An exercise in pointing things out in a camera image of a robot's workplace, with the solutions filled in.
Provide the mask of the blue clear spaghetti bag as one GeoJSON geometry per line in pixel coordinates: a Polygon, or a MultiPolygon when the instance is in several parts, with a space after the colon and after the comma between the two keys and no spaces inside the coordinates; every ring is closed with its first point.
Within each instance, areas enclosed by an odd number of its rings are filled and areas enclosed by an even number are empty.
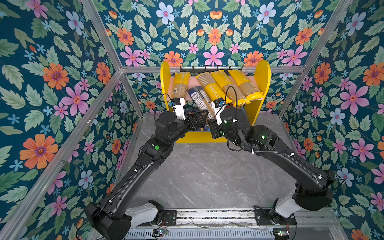
{"type": "Polygon", "coordinates": [[[210,120],[214,120],[215,119],[215,113],[211,107],[211,102],[210,102],[208,95],[206,94],[206,92],[204,91],[204,89],[201,86],[197,86],[197,91],[204,102],[204,106],[209,111],[208,118],[210,120]]]}
{"type": "Polygon", "coordinates": [[[195,104],[197,105],[197,107],[200,111],[206,110],[206,107],[204,106],[204,102],[203,102],[201,96],[198,94],[197,86],[188,89],[187,92],[190,95],[190,97],[192,98],[192,100],[195,102],[195,104]]]}

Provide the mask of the yellow Pastatime bag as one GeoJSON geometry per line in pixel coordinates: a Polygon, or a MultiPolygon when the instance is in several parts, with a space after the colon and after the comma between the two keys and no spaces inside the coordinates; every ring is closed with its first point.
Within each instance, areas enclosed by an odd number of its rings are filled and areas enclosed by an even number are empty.
{"type": "Polygon", "coordinates": [[[210,73],[206,72],[199,74],[196,76],[196,79],[212,102],[219,98],[223,98],[226,101],[226,104],[232,103],[232,100],[229,97],[226,97],[222,88],[218,85],[210,73]]]}
{"type": "Polygon", "coordinates": [[[240,89],[235,85],[235,83],[230,79],[230,77],[223,71],[216,71],[211,73],[211,76],[216,81],[216,83],[223,90],[227,99],[232,100],[232,105],[234,107],[242,107],[243,105],[250,104],[251,102],[241,93],[240,89]]]}

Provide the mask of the yellow spaghetti bag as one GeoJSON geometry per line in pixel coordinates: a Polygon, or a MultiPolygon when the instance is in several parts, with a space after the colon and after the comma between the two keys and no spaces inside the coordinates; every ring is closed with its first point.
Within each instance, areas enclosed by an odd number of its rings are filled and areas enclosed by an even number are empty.
{"type": "Polygon", "coordinates": [[[172,87],[171,98],[184,98],[186,99],[189,79],[191,74],[188,72],[175,73],[174,82],[172,87]]]}
{"type": "Polygon", "coordinates": [[[251,80],[247,77],[247,75],[243,71],[229,70],[229,74],[235,81],[241,93],[250,102],[258,99],[262,99],[264,97],[264,93],[260,91],[260,89],[251,82],[251,80]]]}

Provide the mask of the blue Barilla rigatoni bag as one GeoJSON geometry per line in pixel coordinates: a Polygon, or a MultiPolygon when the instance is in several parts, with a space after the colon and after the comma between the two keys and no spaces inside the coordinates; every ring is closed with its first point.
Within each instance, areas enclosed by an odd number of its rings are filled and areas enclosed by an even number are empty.
{"type": "Polygon", "coordinates": [[[208,124],[201,119],[193,120],[193,131],[195,132],[209,132],[208,124]]]}

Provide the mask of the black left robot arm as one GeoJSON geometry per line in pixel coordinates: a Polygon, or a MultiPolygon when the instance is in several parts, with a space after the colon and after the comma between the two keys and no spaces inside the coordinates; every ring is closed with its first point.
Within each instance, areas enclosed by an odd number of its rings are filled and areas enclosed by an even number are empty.
{"type": "Polygon", "coordinates": [[[155,120],[155,133],[141,147],[127,174],[99,203],[85,209],[90,225],[107,240],[122,240],[131,228],[144,223],[161,224],[164,207],[156,201],[129,208],[133,197],[149,176],[172,153],[174,144],[189,131],[206,125],[208,111],[189,113],[179,120],[174,112],[163,112],[155,120]]]}

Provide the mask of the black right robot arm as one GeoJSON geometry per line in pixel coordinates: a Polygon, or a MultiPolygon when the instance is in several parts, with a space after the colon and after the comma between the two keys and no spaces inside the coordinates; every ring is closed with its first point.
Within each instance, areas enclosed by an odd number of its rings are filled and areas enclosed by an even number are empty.
{"type": "Polygon", "coordinates": [[[271,161],[296,180],[289,194],[276,199],[268,215],[275,223],[289,218],[299,210],[318,211],[333,201],[335,181],[330,170],[323,171],[289,148],[270,128],[251,126],[245,113],[234,107],[222,110],[218,120],[209,121],[214,139],[224,137],[239,151],[246,151],[271,161]]]}

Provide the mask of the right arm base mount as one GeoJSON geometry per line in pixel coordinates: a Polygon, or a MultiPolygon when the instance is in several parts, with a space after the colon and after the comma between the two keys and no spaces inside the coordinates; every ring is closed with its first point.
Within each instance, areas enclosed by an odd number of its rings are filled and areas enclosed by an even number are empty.
{"type": "Polygon", "coordinates": [[[294,214],[291,214],[288,218],[279,215],[276,212],[276,206],[279,199],[275,199],[272,208],[262,208],[260,206],[254,206],[255,219],[258,226],[296,226],[297,221],[294,214]]]}

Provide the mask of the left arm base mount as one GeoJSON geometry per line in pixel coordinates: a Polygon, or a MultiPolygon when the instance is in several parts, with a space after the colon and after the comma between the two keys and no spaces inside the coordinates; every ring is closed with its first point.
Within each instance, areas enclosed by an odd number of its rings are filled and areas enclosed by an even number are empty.
{"type": "Polygon", "coordinates": [[[138,226],[175,226],[177,214],[176,210],[165,210],[161,204],[154,200],[150,200],[141,206],[128,208],[125,211],[125,215],[132,218],[132,228],[138,226]]]}

